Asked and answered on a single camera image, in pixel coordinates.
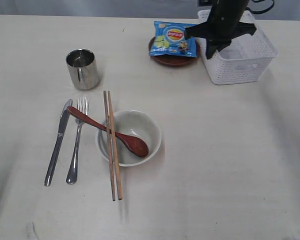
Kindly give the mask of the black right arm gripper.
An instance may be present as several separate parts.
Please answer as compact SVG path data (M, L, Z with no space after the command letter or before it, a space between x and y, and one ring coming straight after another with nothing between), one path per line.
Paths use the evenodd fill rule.
M205 56L210 60L215 52L231 45L232 40L240 36L254 35L257 27L254 23L242 22L243 12L210 10L207 20L184 30L184 38L206 39Z

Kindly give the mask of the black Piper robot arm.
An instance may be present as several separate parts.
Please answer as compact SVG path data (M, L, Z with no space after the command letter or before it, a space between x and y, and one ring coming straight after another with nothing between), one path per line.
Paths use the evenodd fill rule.
M214 0L207 21L186 27L184 38L206 39L205 56L211 59L215 52L230 46L233 39L255 34L255 24L240 21L248 3L247 0Z

